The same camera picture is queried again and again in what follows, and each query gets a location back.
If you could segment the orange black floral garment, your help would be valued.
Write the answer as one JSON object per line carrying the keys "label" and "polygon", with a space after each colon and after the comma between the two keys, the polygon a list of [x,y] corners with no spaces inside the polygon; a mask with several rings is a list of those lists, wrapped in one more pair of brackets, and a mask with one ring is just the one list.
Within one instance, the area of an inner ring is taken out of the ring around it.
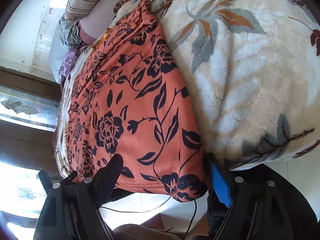
{"label": "orange black floral garment", "polygon": [[72,87],[67,158],[81,182],[119,154],[118,188],[189,202],[208,189],[201,137],[185,80],[150,9],[150,0],[140,1],[84,62]]}

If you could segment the stained glass window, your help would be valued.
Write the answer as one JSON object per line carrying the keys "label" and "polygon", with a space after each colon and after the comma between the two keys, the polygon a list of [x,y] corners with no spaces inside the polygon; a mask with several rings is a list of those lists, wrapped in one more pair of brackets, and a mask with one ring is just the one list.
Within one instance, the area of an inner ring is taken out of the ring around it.
{"label": "stained glass window", "polygon": [[1,86],[1,120],[43,131],[56,130],[60,103]]}

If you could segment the purple floral cloth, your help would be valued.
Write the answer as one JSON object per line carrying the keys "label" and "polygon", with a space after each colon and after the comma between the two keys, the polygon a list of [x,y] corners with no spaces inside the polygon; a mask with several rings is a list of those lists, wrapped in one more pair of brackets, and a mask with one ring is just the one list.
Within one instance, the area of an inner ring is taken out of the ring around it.
{"label": "purple floral cloth", "polygon": [[64,57],[63,64],[60,69],[60,74],[66,77],[72,70],[77,58],[79,51],[77,49],[71,49]]}

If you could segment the cream leaf pattern blanket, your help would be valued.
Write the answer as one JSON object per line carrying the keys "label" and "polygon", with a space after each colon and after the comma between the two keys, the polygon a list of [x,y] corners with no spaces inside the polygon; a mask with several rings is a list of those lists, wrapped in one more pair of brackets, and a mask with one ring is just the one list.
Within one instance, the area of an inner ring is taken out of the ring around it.
{"label": "cream leaf pattern blanket", "polygon": [[[118,10],[65,79],[54,145],[63,178],[73,172],[66,135],[74,81],[106,31],[140,1]],[[319,23],[306,0],[150,3],[185,80],[203,160],[212,153],[239,171],[319,147]]]}

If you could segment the pink mauve quilted mattress cover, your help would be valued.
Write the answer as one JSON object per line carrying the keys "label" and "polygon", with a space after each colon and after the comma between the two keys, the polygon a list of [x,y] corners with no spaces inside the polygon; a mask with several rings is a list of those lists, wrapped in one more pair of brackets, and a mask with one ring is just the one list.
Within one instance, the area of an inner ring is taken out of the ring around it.
{"label": "pink mauve quilted mattress cover", "polygon": [[94,43],[111,24],[118,10],[128,1],[130,0],[98,0],[78,24],[81,40],[86,44]]}

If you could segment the brown wooden window frame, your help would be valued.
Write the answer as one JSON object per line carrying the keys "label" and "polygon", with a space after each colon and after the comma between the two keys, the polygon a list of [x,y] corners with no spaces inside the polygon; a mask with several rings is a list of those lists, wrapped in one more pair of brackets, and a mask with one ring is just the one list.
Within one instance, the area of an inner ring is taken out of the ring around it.
{"label": "brown wooden window frame", "polygon": [[[57,83],[4,67],[1,67],[1,86],[56,102],[61,99],[61,88]],[[59,175],[54,156],[54,132],[1,120],[1,161]]]}

